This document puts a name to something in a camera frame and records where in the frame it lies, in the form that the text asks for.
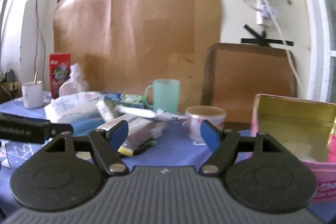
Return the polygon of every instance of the chair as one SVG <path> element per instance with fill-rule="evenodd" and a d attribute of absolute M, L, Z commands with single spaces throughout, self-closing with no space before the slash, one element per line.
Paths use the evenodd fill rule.
<path fill-rule="evenodd" d="M 296 97 L 285 50 L 218 43 L 208 49 L 202 105 L 225 109 L 228 122 L 250 123 L 256 94 Z"/>

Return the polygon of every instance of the brown kraft paper on wall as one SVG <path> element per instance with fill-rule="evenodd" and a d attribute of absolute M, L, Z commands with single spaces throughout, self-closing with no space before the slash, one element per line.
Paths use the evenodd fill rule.
<path fill-rule="evenodd" d="M 55 52 L 70 52 L 90 90 L 142 95 L 181 81 L 179 110 L 200 105 L 207 49 L 220 41 L 220 0 L 61 0 Z"/>

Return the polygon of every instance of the red snack package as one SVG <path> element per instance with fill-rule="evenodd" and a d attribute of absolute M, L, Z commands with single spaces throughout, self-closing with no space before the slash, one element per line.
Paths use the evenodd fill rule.
<path fill-rule="evenodd" d="M 49 55 L 49 78 L 51 96 L 58 98 L 58 90 L 70 78 L 70 53 L 53 53 Z"/>

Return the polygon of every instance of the gray ribbed surface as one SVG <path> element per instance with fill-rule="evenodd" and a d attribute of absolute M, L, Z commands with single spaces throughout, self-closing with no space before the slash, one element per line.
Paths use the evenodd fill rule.
<path fill-rule="evenodd" d="M 4 224 L 320 224 L 307 210 L 287 215 L 258 213 L 237 203 L 217 178 L 193 167 L 136 167 L 110 178 L 85 205 L 61 213 L 21 209 Z"/>

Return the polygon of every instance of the mug handle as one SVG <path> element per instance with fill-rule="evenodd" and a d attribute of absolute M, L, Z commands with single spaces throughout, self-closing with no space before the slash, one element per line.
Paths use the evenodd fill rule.
<path fill-rule="evenodd" d="M 146 90 L 145 90 L 145 103 L 146 103 L 146 106 L 148 107 L 148 108 L 153 108 L 153 105 L 150 105 L 149 103 L 148 103 L 148 101 L 147 101 L 147 93 L 148 93 L 148 91 L 149 91 L 149 89 L 150 88 L 153 88 L 153 85 L 149 85 L 147 88 L 146 88 Z"/>

